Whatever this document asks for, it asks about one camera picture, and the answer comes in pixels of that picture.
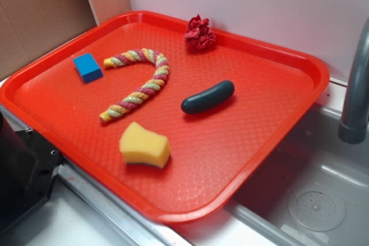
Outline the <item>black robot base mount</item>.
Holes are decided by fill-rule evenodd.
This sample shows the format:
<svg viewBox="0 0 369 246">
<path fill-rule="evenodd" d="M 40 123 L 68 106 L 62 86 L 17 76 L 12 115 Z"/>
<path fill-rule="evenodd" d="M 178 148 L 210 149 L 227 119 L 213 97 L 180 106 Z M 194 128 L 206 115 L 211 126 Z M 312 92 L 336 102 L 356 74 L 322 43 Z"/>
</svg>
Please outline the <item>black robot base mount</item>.
<svg viewBox="0 0 369 246">
<path fill-rule="evenodd" d="M 1 235 L 48 202 L 60 160 L 41 134 L 15 131 L 1 115 Z"/>
</svg>

